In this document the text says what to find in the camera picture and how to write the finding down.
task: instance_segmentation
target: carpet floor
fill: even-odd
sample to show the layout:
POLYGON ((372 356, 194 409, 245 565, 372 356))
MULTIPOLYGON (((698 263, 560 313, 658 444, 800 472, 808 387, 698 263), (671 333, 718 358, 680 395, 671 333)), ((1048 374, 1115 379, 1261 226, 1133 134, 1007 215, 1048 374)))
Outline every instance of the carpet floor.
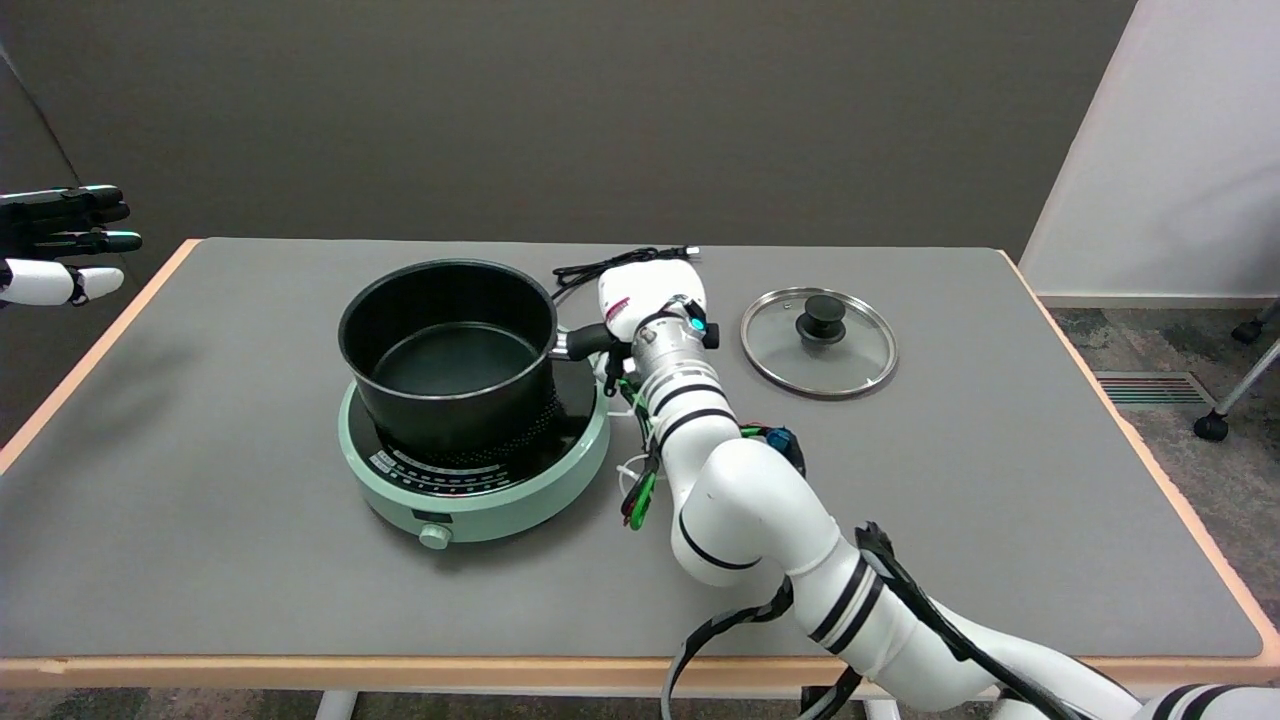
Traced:
MULTIPOLYGON (((1244 310, 1056 310, 1053 316, 1094 370, 1190 372, 1213 397, 1225 396, 1280 328, 1253 346, 1230 338, 1244 310)), ((1190 432, 1196 407, 1121 410, 1196 507, 1228 560, 1280 624, 1280 375, 1268 374, 1231 413, 1230 436, 1208 443, 1190 432)), ((0 719, 17 720, 303 720, 320 693, 216 689, 69 689, 0 693, 0 719)), ((531 698, 361 693, 357 720, 521 717, 650 719, 657 702, 622 698, 531 698)), ((682 701, 677 717, 794 717, 795 702, 682 701)), ((841 717, 860 717, 847 707, 841 717)), ((913 719, 983 717, 980 703, 913 719)))

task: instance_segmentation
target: table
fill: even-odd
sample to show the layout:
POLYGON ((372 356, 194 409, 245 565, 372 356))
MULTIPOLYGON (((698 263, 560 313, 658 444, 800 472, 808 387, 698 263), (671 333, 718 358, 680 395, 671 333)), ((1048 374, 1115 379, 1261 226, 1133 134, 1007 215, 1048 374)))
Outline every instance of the table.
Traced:
MULTIPOLYGON (((689 630, 778 575, 685 577, 666 497, 644 532, 621 528, 608 468, 635 428, 614 427, 607 469, 552 521, 444 553, 367 511, 334 437, 337 320, 370 281, 474 256, 550 282, 618 250, 183 245, 0 451, 0 685, 658 688, 689 630)), ((879 521, 950 607, 1132 688, 1280 671, 1280 635, 1004 254, 708 247, 700 273, 739 415, 796 430, 846 534, 879 521), (884 315, 888 386, 814 402, 750 369, 741 311, 795 284, 884 315)), ((593 320, 590 295, 563 304, 566 325, 593 320)), ((838 673, 786 620, 708 653, 685 689, 794 694, 838 673)))

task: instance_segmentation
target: pot handle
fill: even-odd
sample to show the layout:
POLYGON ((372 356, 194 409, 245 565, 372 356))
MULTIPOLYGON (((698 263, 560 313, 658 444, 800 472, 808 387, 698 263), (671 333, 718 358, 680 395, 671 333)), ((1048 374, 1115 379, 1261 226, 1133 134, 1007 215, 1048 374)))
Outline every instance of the pot handle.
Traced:
POLYGON ((552 360, 586 360, 596 352, 609 351, 617 342, 604 323, 568 332, 557 331, 556 347, 552 348, 550 357, 552 360))

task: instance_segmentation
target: floor vent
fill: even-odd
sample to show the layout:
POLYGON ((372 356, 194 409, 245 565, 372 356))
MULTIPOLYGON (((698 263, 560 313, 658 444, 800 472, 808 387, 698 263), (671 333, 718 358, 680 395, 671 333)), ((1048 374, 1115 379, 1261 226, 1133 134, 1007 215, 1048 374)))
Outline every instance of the floor vent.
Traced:
POLYGON ((1213 405, 1190 373, 1094 373, 1111 402, 1125 409, 1213 405))

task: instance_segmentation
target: caster wheel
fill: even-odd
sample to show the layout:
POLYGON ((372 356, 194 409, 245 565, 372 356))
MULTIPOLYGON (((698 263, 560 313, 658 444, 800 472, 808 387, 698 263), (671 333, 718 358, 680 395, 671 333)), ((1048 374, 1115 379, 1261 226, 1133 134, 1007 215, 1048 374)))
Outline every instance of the caster wheel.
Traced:
POLYGON ((1231 337, 1243 342, 1244 345, 1251 345, 1253 341, 1258 340, 1262 334, 1262 323, 1257 320, 1249 320, 1248 323, 1240 323, 1235 325, 1231 331, 1231 337))
POLYGON ((1210 442, 1222 442, 1226 439, 1226 432, 1230 429, 1226 425, 1226 415, 1219 415, 1210 410, 1208 415, 1204 415, 1196 424, 1192 425, 1196 430, 1196 437, 1207 439, 1210 442))

